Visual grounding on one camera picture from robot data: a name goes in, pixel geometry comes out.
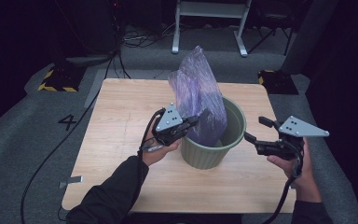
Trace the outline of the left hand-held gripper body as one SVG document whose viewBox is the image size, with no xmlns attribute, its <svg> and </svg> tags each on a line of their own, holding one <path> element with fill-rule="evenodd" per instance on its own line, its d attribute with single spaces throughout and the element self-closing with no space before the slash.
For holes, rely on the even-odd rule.
<svg viewBox="0 0 358 224">
<path fill-rule="evenodd" d="M 169 146 L 185 136 L 188 127 L 188 119 L 182 118 L 174 103 L 170 103 L 157 112 L 152 134 L 163 146 Z"/>
</svg>

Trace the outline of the person's left hand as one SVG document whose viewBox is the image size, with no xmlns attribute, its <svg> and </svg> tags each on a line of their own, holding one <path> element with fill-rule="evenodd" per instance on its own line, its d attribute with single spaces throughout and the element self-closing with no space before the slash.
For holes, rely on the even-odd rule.
<svg viewBox="0 0 358 224">
<path fill-rule="evenodd" d="M 154 123 L 155 121 L 152 121 L 150 126 L 146 127 L 145 139 L 141 142 L 140 158 L 147 166 L 162 160 L 168 153 L 175 151 L 181 144 L 180 140 L 176 140 L 167 147 L 161 145 L 152 134 Z"/>
</svg>

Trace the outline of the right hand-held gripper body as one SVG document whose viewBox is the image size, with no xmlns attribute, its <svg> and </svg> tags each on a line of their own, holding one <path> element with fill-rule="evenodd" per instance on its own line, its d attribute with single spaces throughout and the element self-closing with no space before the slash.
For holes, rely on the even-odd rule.
<svg viewBox="0 0 358 224">
<path fill-rule="evenodd" d="M 263 156 L 278 156 L 290 161 L 302 156 L 304 137 L 328 137 L 330 132 L 307 123 L 304 120 L 290 116 L 286 121 L 280 122 L 278 139 L 273 142 L 258 141 L 256 152 Z"/>
</svg>

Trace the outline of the green ribbed trash bin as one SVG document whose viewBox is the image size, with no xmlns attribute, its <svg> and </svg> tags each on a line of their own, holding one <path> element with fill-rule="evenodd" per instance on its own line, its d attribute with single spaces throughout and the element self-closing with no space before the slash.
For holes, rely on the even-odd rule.
<svg viewBox="0 0 358 224">
<path fill-rule="evenodd" d="M 194 168 L 207 170 L 216 167 L 244 137 L 246 118 L 241 108 L 227 97 L 223 97 L 222 100 L 227 113 L 227 127 L 216 145 L 206 147 L 187 136 L 182 140 L 182 157 Z"/>
</svg>

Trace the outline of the black yellow striped stand base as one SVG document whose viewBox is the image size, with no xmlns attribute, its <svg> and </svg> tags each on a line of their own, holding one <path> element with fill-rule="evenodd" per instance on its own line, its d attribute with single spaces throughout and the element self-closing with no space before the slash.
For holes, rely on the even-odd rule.
<svg viewBox="0 0 358 224">
<path fill-rule="evenodd" d="M 268 94 L 298 95 L 298 90 L 290 75 L 281 71 L 261 70 L 257 74 L 258 82 Z"/>
<path fill-rule="evenodd" d="M 40 91 L 79 91 L 86 67 L 60 68 L 52 66 L 45 74 L 38 89 Z"/>
</svg>

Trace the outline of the person's right hand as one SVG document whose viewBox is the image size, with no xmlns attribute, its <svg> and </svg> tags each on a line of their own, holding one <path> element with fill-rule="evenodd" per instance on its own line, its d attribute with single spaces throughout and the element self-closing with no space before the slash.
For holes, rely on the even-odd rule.
<svg viewBox="0 0 358 224">
<path fill-rule="evenodd" d="M 308 139 L 303 138 L 303 167 L 302 174 L 300 177 L 296 178 L 293 182 L 293 185 L 296 189 L 296 199 L 302 202 L 308 203 L 321 203 L 323 201 L 322 195 L 319 191 L 318 185 L 314 179 L 312 163 L 310 158 L 310 151 L 308 145 Z M 272 164 L 281 168 L 287 177 L 291 177 L 293 173 L 293 166 L 296 164 L 295 160 L 284 160 L 278 156 L 267 156 L 267 160 Z"/>
</svg>

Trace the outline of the black tripod stand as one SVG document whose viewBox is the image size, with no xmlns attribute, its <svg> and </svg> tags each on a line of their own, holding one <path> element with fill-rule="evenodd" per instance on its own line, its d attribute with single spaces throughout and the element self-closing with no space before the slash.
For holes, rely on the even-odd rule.
<svg viewBox="0 0 358 224">
<path fill-rule="evenodd" d="M 253 26 L 261 39 L 251 47 L 249 53 L 281 29 L 287 38 L 283 53 L 286 55 L 296 25 L 295 10 L 289 4 L 289 0 L 255 0 L 251 10 L 254 15 Z"/>
</svg>

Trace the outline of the grey slanted post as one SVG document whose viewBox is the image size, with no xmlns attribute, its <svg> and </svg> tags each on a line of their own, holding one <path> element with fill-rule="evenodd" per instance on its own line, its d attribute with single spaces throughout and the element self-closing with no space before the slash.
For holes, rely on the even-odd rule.
<svg viewBox="0 0 358 224">
<path fill-rule="evenodd" d="M 282 64 L 281 71 L 286 75 L 302 72 L 324 29 L 332 17 L 338 0 L 312 0 L 295 41 Z"/>
</svg>

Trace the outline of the grey tape strip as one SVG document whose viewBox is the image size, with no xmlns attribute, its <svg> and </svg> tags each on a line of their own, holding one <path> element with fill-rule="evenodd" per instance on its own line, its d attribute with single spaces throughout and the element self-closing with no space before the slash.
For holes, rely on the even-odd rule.
<svg viewBox="0 0 358 224">
<path fill-rule="evenodd" d="M 61 181 L 59 183 L 59 189 L 64 189 L 70 184 L 81 183 L 82 181 L 83 181 L 83 176 L 82 175 L 71 176 L 71 177 L 67 178 L 66 180 Z"/>
</svg>

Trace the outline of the purple plastic trash bag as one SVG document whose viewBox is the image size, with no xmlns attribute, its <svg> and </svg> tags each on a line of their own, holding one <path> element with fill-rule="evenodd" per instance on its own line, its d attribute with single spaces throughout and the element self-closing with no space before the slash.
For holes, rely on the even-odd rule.
<svg viewBox="0 0 358 224">
<path fill-rule="evenodd" d="M 227 127 L 222 93 L 200 46 L 185 56 L 168 81 L 182 118 L 197 116 L 198 123 L 187 137 L 206 147 L 214 147 Z"/>
</svg>

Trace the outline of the white metal stand frame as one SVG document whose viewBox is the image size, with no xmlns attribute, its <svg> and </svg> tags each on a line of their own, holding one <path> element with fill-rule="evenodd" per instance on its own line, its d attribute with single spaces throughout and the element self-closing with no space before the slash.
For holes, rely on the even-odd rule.
<svg viewBox="0 0 358 224">
<path fill-rule="evenodd" d="M 239 28 L 234 31 L 234 37 L 241 57 L 247 57 L 248 50 L 243 44 L 241 36 L 252 2 L 253 0 L 245 0 L 244 3 L 230 4 L 177 0 L 175 8 L 175 28 L 172 40 L 172 53 L 177 54 L 179 52 L 180 20 L 182 17 L 210 17 L 241 20 Z"/>
</svg>

